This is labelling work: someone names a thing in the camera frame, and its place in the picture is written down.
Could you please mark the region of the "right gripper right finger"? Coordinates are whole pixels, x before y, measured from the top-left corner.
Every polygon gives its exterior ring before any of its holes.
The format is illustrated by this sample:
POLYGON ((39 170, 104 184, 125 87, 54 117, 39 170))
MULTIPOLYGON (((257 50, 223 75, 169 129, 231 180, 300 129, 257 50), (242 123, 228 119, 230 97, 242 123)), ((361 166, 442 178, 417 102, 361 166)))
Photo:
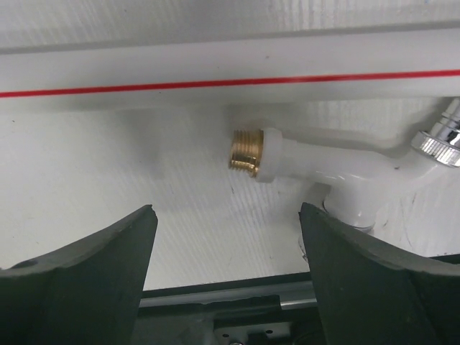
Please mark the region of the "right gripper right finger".
POLYGON ((299 213, 328 344, 458 344, 459 256, 422 257, 312 204, 299 213))

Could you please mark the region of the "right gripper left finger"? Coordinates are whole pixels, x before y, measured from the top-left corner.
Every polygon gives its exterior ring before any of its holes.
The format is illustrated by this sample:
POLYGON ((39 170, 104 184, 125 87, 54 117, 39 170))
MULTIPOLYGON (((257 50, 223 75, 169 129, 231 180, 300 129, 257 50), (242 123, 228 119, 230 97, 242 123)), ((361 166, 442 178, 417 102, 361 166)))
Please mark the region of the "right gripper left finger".
POLYGON ((129 344, 157 230, 146 205, 1 271, 2 344, 129 344))

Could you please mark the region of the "white water faucet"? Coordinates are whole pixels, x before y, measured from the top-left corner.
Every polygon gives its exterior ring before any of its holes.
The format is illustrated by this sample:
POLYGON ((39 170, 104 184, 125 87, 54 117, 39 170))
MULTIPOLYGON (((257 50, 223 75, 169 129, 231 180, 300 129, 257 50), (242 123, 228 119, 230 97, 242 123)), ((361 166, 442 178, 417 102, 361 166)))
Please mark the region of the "white water faucet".
POLYGON ((388 201, 459 168, 459 100, 449 104, 430 130, 419 131, 400 158, 300 143, 265 128, 234 131, 229 168, 245 171, 259 183, 289 177, 327 185, 324 211, 368 231, 388 201))

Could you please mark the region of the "white PVC pipe frame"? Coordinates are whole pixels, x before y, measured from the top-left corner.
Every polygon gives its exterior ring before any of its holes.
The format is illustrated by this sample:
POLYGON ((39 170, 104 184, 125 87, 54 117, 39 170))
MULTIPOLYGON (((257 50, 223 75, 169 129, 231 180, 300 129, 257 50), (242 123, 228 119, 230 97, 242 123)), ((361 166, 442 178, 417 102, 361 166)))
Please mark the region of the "white PVC pipe frame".
POLYGON ((458 94, 457 29, 1 56, 13 111, 458 94))

